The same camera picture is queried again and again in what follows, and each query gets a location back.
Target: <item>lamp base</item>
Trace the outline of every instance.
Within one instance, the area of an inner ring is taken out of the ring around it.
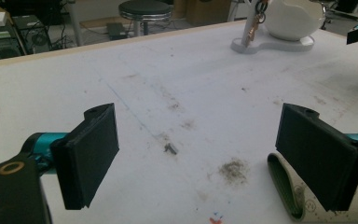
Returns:
[[[232,40],[231,48],[243,54],[255,54],[261,49],[300,52],[311,50],[314,44],[315,40],[310,35],[297,41],[282,40],[270,35],[264,26],[259,25],[255,33],[255,39],[248,47],[242,44],[242,38],[235,38]]]

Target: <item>black box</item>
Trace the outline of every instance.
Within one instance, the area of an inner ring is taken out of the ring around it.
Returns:
[[[50,37],[45,25],[35,15],[12,17],[28,54],[49,52]]]
[[[13,58],[23,55],[19,39],[7,21],[5,26],[0,26],[0,59]]]

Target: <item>metal stool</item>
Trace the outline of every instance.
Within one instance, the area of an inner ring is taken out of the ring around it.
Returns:
[[[166,21],[172,15],[168,4],[155,0],[132,0],[118,6],[120,16],[134,20],[134,33],[140,35],[141,22],[144,23],[144,35],[148,35],[147,23],[150,21]]]

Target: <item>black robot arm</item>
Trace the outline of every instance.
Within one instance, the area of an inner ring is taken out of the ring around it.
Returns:
[[[56,173],[66,209],[90,203],[118,153],[113,104],[84,113],[70,133],[34,133],[21,152],[0,163],[0,223],[51,223],[40,182]]]

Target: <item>white paper sheet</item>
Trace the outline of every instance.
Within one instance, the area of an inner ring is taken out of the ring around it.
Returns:
[[[358,45],[318,32],[310,52],[240,55],[243,27],[0,67],[0,161],[113,102],[120,151],[90,209],[64,210],[57,177],[42,177],[54,223],[290,223],[267,167],[282,103],[358,133]],[[219,172],[232,159],[243,183]]]

